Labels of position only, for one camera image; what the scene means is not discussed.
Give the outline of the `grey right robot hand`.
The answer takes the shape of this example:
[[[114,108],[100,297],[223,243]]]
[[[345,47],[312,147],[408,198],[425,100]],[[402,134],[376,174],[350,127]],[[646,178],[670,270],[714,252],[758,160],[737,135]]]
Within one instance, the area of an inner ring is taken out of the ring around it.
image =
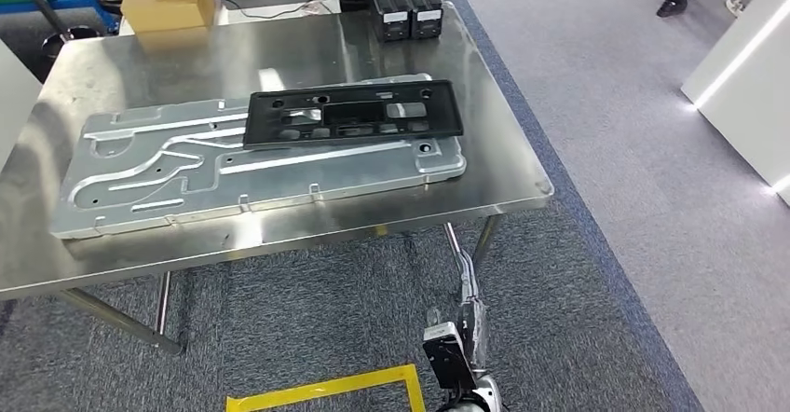
[[[486,369],[488,352],[488,324],[486,305],[480,293],[471,257],[460,253],[461,302],[458,307],[456,326],[463,342],[464,354],[473,371]]]

